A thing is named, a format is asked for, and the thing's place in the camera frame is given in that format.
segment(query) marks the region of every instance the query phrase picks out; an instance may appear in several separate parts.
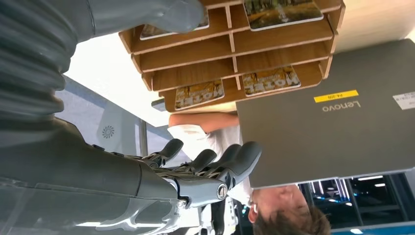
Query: lenovo laptop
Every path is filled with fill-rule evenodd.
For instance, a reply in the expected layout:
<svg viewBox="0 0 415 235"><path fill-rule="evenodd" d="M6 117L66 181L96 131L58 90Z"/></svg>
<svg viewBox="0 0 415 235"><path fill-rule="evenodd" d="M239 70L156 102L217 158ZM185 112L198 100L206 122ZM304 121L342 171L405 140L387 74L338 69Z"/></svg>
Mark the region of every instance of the lenovo laptop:
<svg viewBox="0 0 415 235"><path fill-rule="evenodd" d="M263 147L253 188L411 169L415 45L402 40L336 54L318 86L238 102L237 109L243 140Z"/></svg>

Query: wooden shelf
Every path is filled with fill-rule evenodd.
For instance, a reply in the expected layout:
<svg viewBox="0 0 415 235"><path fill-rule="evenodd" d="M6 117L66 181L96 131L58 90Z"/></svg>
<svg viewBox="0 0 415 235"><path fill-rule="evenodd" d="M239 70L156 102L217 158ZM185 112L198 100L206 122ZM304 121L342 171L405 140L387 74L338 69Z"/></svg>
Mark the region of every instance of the wooden shelf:
<svg viewBox="0 0 415 235"><path fill-rule="evenodd" d="M238 56L236 62L238 73L244 74L319 61L328 58L329 55L325 42L317 42Z"/></svg>
<svg viewBox="0 0 415 235"><path fill-rule="evenodd" d="M187 34L174 34L171 36L142 41L139 39L139 36L143 27L144 26L141 25L137 29L138 41L136 41L134 47L132 48L133 54L143 54L182 44L228 35L230 31L228 29L226 12L224 8L209 10L209 28L192 31Z"/></svg>
<svg viewBox="0 0 415 235"><path fill-rule="evenodd" d="M154 73L153 90L165 91L181 87L183 84L193 85L217 78L228 78L233 74L232 58L160 70Z"/></svg>
<svg viewBox="0 0 415 235"><path fill-rule="evenodd" d="M315 0L316 5L323 13L332 12L340 9L341 0ZM124 43L127 51L133 54L148 53L155 50L175 47L182 44L192 43L213 37L220 37L231 32L240 32L250 30L247 17L242 1L240 0L205 0L202 3L208 3L209 23L207 29L196 30L187 34L176 34L167 37L160 37L141 41L139 36L143 29L140 25L134 29L126 30L130 34L134 34L134 39L126 39L129 41ZM232 28L227 27L226 13L224 6L230 6Z"/></svg>
<svg viewBox="0 0 415 235"><path fill-rule="evenodd" d="M214 9L242 4L242 0L200 0L200 3L207 9Z"/></svg>
<svg viewBox="0 0 415 235"><path fill-rule="evenodd" d="M151 72L231 57L229 35L140 55L141 70Z"/></svg>
<svg viewBox="0 0 415 235"><path fill-rule="evenodd" d="M324 19L258 32L243 31L234 33L233 36L235 53L243 55L330 40L333 32L328 21Z"/></svg>
<svg viewBox="0 0 415 235"><path fill-rule="evenodd" d="M151 72L200 62L246 55L278 48L327 41L333 32L326 20L295 24L259 32L242 31L233 34L235 53L229 36L206 39L140 55L139 70Z"/></svg>
<svg viewBox="0 0 415 235"><path fill-rule="evenodd" d="M208 9L209 28L141 41L143 25L120 38L149 90L165 97L174 110L176 88L223 79L225 97L207 106L257 98L316 86L328 77L345 5L342 0L314 0L324 19L263 31L251 31L242 0L200 0ZM298 89L246 97L242 75L294 66Z"/></svg>
<svg viewBox="0 0 415 235"><path fill-rule="evenodd" d="M285 92L292 92L297 91L304 88L314 87L318 85L322 80L322 74L319 67L319 62L313 62L308 63L304 65L297 65L294 66L294 69L301 81L301 87L290 89L290 90L283 90L275 93L268 93L263 95L257 95L257 96L251 96L246 97L244 89L238 90L236 87L236 81L234 79L226 79L223 81L224 90L225 90L225 97L207 104L202 104L200 106L197 106L197 108L203 108L210 105L216 105L221 103L227 103L227 102L234 102L234 101L241 101L246 99L253 99L258 97L263 97L267 95L275 95ZM164 96L166 110L171 113L188 113L193 112L190 110L182 110L182 111L176 111L174 109L175 106L175 97L176 97L176 90L168 90L162 93L159 93L160 96Z"/></svg>
<svg viewBox="0 0 415 235"><path fill-rule="evenodd" d="M317 42L238 56L237 72L234 72L231 58L159 70L153 76L153 90L166 91L182 87L183 84L194 85L218 78L233 78L254 71L324 60L330 56L326 50L326 43Z"/></svg>
<svg viewBox="0 0 415 235"><path fill-rule="evenodd" d="M342 0L314 0L314 2L322 13L335 11L340 9L342 5Z"/></svg>

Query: yellow label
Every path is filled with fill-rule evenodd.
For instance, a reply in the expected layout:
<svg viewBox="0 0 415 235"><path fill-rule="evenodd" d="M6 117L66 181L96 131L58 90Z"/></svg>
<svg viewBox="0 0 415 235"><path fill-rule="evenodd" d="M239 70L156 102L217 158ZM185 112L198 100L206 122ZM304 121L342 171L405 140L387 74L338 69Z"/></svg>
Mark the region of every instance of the yellow label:
<svg viewBox="0 0 415 235"><path fill-rule="evenodd" d="M343 98L348 98L348 97L353 97L353 96L358 96L358 95L359 93L357 93L357 90L352 90L352 91L347 91L347 92L339 92L339 93L316 96L314 97L314 101L316 103L320 103L320 102L326 102L326 101L331 101L335 99L343 99Z"/></svg>

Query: man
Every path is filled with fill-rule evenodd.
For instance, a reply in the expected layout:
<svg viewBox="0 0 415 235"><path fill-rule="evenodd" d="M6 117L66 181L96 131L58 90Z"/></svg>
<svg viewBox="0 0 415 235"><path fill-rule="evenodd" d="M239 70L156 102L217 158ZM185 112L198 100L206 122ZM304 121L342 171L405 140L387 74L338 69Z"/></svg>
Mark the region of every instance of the man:
<svg viewBox="0 0 415 235"><path fill-rule="evenodd" d="M183 151L192 160L210 148L218 154L217 161L228 146L242 143L236 114L176 114L170 116L168 131L184 142ZM330 234L325 215L307 205L296 185L252 190L245 179L228 195L251 206L248 219L255 235Z"/></svg>

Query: ear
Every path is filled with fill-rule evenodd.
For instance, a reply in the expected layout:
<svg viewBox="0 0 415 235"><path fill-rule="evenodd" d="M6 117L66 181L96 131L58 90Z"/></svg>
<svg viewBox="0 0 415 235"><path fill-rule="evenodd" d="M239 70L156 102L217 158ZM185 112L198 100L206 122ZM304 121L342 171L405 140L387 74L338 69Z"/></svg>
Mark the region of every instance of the ear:
<svg viewBox="0 0 415 235"><path fill-rule="evenodd" d="M254 207L256 207L257 205L252 205L252 207L249 210L248 213L248 219L251 223L255 223L256 218L258 218L258 210L254 210Z"/></svg>

